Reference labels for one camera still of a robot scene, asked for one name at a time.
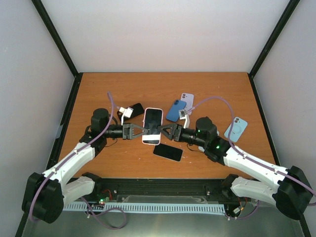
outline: phone screen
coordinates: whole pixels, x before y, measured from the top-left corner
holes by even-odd
[[[174,161],[180,161],[183,150],[171,147],[165,144],[159,144],[154,148],[154,155],[168,158]]]
[[[162,110],[147,108],[145,110],[144,128],[149,129],[146,135],[143,135],[143,143],[158,145],[160,143],[160,132],[158,126],[161,126]]]

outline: white perforated rail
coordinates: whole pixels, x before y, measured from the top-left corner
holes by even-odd
[[[176,204],[176,203],[116,203],[108,202],[104,207],[93,207],[94,211],[105,211],[107,209],[118,207],[126,213],[192,213],[192,214],[212,214],[223,215],[225,213],[222,204]],[[86,211],[87,205],[81,201],[75,201],[66,207],[64,211]]]

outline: phone back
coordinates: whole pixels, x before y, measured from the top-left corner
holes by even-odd
[[[179,110],[184,109],[184,107],[187,105],[187,102],[181,101],[181,100],[176,100],[173,102],[166,119],[169,121],[176,122],[179,119]]]

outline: gray floor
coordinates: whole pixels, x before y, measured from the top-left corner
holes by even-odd
[[[108,230],[83,212],[63,212],[59,219],[26,224],[24,237],[302,237],[298,221],[293,221],[268,205],[246,220],[202,214],[127,214],[121,230]],[[101,220],[120,225],[122,215],[109,213]]]

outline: black metal frame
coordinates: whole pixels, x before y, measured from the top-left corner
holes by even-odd
[[[44,24],[46,25],[48,31],[50,32],[53,40],[55,41],[59,51],[61,52],[64,60],[66,61],[66,64],[68,65],[70,71],[72,72],[72,74],[75,77],[74,84],[73,84],[71,93],[69,95],[69,99],[68,99],[68,102],[66,104],[65,111],[64,111],[64,114],[63,114],[63,117],[61,120],[61,125],[63,126],[62,130],[61,130],[61,134],[60,134],[60,137],[57,138],[54,142],[53,149],[52,149],[52,152],[51,152],[51,155],[49,157],[48,164],[47,164],[47,168],[50,168],[58,162],[59,155],[60,155],[61,148],[62,148],[64,139],[65,139],[67,127],[69,124],[69,120],[71,117],[73,106],[75,104],[77,92],[78,92],[78,89],[80,86],[80,82],[81,82],[81,78],[82,78],[83,73],[78,73],[78,71],[77,71],[75,65],[73,64],[62,40],[60,39],[47,11],[45,10],[45,7],[42,4],[41,0],[32,0],[32,2],[34,4],[35,8],[37,9],[39,15],[41,16]],[[276,149],[274,147],[273,140],[272,140],[272,137],[271,137],[271,134],[269,131],[269,127],[268,127],[268,124],[267,124],[267,121],[266,121],[266,118],[264,115],[264,111],[263,111],[262,106],[261,106],[258,92],[257,92],[256,86],[254,83],[254,77],[257,74],[257,72],[259,71],[262,63],[264,62],[265,58],[267,57],[272,46],[274,45],[275,41],[277,40],[278,36],[280,35],[285,24],[287,23],[288,19],[290,18],[291,14],[295,10],[295,8],[299,2],[300,2],[300,0],[290,0],[289,1],[287,7],[285,8],[282,16],[279,19],[277,25],[275,26],[273,32],[271,33],[267,43],[265,44],[262,52],[260,53],[258,59],[256,60],[250,73],[248,74],[250,84],[251,84],[251,87],[252,87],[256,102],[257,102],[257,106],[258,106],[258,109],[260,112],[260,116],[261,116],[261,119],[263,121],[263,125],[265,128],[267,137],[268,137],[268,141],[269,141],[269,144],[270,144],[270,147],[271,147],[271,150],[272,150],[272,153],[273,153],[273,156],[274,156],[274,159],[275,159],[275,162],[277,165],[279,165],[279,160],[278,160]],[[117,189],[120,186],[121,189],[119,190],[117,195],[124,195],[127,193],[131,193],[131,190],[128,188],[128,185],[133,188],[135,195],[141,195],[141,193],[143,192],[139,189],[139,185],[141,185],[142,188],[144,186],[147,186],[148,192],[149,192],[149,190],[151,190],[153,192],[153,194],[157,193],[157,191],[155,191],[155,189],[157,187],[159,187],[159,192],[157,193],[157,195],[159,193],[160,194],[164,193],[165,195],[167,195],[167,194],[172,195],[174,192],[173,189],[176,188],[176,191],[178,194],[180,193],[183,195],[185,195],[185,194],[192,195],[192,193],[194,193],[198,190],[197,194],[199,196],[204,196],[203,194],[205,194],[205,190],[208,187],[214,187],[214,185],[215,186],[218,185],[219,182],[222,182],[222,180],[221,179],[214,179],[214,180],[173,180],[173,179],[167,179],[167,180],[165,180],[164,179],[163,183],[165,185],[163,185],[160,180],[103,179],[103,182],[112,184],[115,187],[117,187]],[[180,186],[183,187],[183,185],[179,186],[178,184],[183,184],[183,183],[185,183],[185,186],[190,186],[189,189],[180,188]],[[19,228],[17,230],[16,237],[22,236],[26,221],[27,221],[27,214],[24,213],[22,220],[20,222]],[[306,220],[304,217],[300,220],[300,223],[301,223],[301,227],[302,227],[304,235],[306,237],[310,237],[311,234],[309,232],[309,229],[308,229],[308,226],[307,226],[307,223],[306,223]]]

